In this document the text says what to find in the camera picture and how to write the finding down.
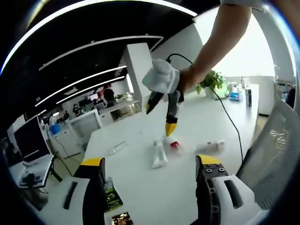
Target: office chair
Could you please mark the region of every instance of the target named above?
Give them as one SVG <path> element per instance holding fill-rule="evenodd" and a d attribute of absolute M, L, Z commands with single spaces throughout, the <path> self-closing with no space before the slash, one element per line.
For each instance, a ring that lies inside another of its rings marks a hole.
<path fill-rule="evenodd" d="M 255 194 L 255 201 L 271 209 L 287 186 L 300 159 L 300 119 L 279 97 L 257 140 L 237 173 Z"/>

